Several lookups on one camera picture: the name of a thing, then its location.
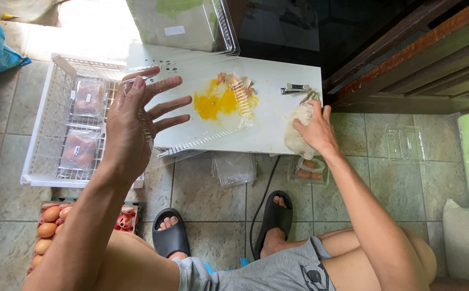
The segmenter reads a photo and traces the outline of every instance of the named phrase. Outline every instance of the power cord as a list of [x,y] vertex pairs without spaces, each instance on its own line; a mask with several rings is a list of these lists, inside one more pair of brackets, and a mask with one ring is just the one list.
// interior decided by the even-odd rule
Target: power cord
[[252,218],[252,222],[251,222],[251,230],[249,232],[249,242],[251,244],[252,257],[254,259],[256,259],[256,256],[254,255],[254,246],[252,246],[252,228],[254,228],[254,222],[256,221],[256,216],[260,212],[261,206],[265,202],[265,197],[266,197],[267,192],[269,191],[270,182],[272,182],[272,177],[274,176],[274,172],[276,171],[276,167],[277,167],[277,163],[279,162],[279,158],[281,158],[281,156],[277,157],[276,163],[274,164],[274,168],[272,168],[272,172],[270,173],[269,182],[267,183],[267,187],[265,188],[265,192],[263,193],[263,197],[261,197],[260,205],[256,209],[256,213],[254,213],[254,217]]

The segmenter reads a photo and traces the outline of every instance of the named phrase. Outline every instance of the fingernail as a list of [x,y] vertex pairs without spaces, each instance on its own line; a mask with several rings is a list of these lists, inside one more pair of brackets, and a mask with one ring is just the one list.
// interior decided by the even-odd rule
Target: fingernail
[[143,87],[144,80],[140,76],[136,76],[136,80],[134,81],[134,88],[140,89]]

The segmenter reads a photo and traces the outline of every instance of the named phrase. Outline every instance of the white board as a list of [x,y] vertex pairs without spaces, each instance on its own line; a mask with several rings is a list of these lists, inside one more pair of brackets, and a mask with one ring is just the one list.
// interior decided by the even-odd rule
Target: white board
[[[147,44],[133,43],[130,46],[127,61],[127,69],[147,67],[151,65],[161,65],[161,74],[154,78],[155,81],[168,76],[179,75],[180,65],[191,66],[192,61],[189,56],[193,55],[198,62],[208,53],[168,50],[157,46]],[[225,141],[221,139],[213,143],[198,146],[195,149],[216,150],[216,151],[233,151],[233,152],[255,152],[270,154],[293,154],[283,143],[284,129],[288,122],[290,112],[299,102],[306,97],[306,93],[293,93],[281,95],[280,89],[286,83],[308,84],[317,91],[322,99],[322,78],[321,68],[296,65],[289,63],[272,62],[265,60],[257,60],[245,57],[228,57],[215,56],[220,60],[236,60],[242,64],[246,76],[251,78],[254,83],[252,87],[257,92],[258,104],[252,110],[254,112],[255,125],[246,133],[233,135],[232,138]],[[205,79],[214,78],[214,76],[204,76]],[[147,107],[152,107],[156,103],[167,101],[169,98],[177,98],[184,95],[193,95],[194,90],[192,84],[183,84],[173,90],[161,93],[160,96],[154,98]],[[172,127],[158,134],[154,144],[160,147],[170,147],[174,145],[174,138],[186,136],[190,132],[197,131],[197,123],[188,122]]]

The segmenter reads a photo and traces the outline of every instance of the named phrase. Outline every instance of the white basket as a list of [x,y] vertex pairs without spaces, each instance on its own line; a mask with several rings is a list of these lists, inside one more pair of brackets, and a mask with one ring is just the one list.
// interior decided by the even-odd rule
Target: white basket
[[[44,90],[33,128],[30,147],[22,169],[21,184],[31,186],[49,186],[66,188],[84,188],[103,158],[103,149],[107,139],[105,126],[93,157],[90,172],[74,171],[70,175],[58,175],[64,140],[67,135],[67,122],[71,110],[71,90],[77,76],[100,77],[110,80],[107,95],[107,108],[103,116],[107,121],[107,112],[118,89],[119,82],[125,76],[125,64],[120,62],[102,63],[81,57],[53,54],[46,74]],[[144,175],[133,184],[133,188],[142,188]]]

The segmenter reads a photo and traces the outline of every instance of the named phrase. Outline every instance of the egg yolk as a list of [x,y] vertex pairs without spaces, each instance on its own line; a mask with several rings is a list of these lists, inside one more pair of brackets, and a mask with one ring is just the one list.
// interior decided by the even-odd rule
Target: egg yolk
[[[238,110],[234,90],[225,83],[217,84],[217,81],[218,79],[212,79],[205,90],[194,93],[193,108],[202,119],[218,120],[218,114],[227,116]],[[257,98],[252,96],[249,106],[256,104]]]

